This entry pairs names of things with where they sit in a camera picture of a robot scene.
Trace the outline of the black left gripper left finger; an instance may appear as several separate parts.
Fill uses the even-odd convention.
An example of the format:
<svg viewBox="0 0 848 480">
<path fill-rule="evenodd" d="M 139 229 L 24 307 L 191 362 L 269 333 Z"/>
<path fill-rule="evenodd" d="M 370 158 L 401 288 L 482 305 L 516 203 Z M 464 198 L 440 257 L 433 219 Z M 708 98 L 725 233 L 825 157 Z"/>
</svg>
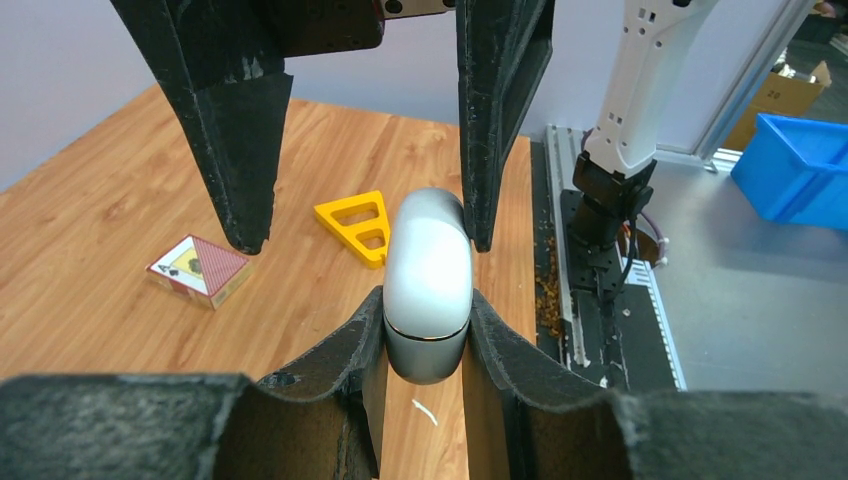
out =
<svg viewBox="0 0 848 480">
<path fill-rule="evenodd" d="M 282 398 L 284 479 L 378 479 L 387 398 L 383 289 L 300 357 L 260 380 Z"/>
</svg>

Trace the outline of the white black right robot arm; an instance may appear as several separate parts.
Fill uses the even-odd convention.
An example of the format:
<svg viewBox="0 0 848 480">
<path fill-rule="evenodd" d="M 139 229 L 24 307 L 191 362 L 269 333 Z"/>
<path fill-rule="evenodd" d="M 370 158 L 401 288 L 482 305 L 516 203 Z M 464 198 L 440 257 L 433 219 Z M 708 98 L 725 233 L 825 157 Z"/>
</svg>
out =
<svg viewBox="0 0 848 480">
<path fill-rule="evenodd" d="M 290 58 L 378 47 L 389 21 L 454 12 L 462 218 L 493 243 L 507 156 L 553 53 L 551 1 L 116 1 L 182 128 L 229 244 L 270 235 Z M 577 157 L 574 225 L 609 245 L 646 205 L 659 120 L 711 1 L 627 1 L 599 117 Z"/>
</svg>

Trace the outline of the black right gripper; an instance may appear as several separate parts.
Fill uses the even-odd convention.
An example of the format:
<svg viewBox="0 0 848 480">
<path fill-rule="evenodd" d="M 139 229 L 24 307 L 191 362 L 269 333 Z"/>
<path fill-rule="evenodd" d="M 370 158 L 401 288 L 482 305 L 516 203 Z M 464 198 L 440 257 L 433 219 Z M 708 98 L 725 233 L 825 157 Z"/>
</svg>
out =
<svg viewBox="0 0 848 480">
<path fill-rule="evenodd" d="M 548 0 L 112 4 L 182 128 L 228 243 L 270 237 L 293 78 L 286 58 L 378 47 L 389 20 L 455 9 L 464 226 L 492 248 L 505 165 L 553 52 Z"/>
</svg>

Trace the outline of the white gold earbud charging case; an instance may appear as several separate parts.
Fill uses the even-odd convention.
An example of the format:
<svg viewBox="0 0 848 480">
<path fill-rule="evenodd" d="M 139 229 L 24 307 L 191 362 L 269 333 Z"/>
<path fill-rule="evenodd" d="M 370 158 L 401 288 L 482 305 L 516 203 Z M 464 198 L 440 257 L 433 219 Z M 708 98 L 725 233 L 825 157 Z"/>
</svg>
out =
<svg viewBox="0 0 848 480">
<path fill-rule="evenodd" d="M 383 322 L 394 371 L 419 385 L 459 365 L 473 300 L 470 240 L 460 200 L 439 188 L 408 194 L 393 221 L 383 283 Z"/>
</svg>

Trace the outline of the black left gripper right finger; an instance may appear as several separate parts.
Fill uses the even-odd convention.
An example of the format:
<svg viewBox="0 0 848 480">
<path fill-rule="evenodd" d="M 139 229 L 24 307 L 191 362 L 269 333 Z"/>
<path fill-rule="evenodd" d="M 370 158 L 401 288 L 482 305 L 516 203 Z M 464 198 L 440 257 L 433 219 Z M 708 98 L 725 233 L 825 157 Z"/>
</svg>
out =
<svg viewBox="0 0 848 480">
<path fill-rule="evenodd" d="M 465 345 L 472 479 L 620 479 L 623 438 L 605 390 L 570 372 L 473 295 Z"/>
</svg>

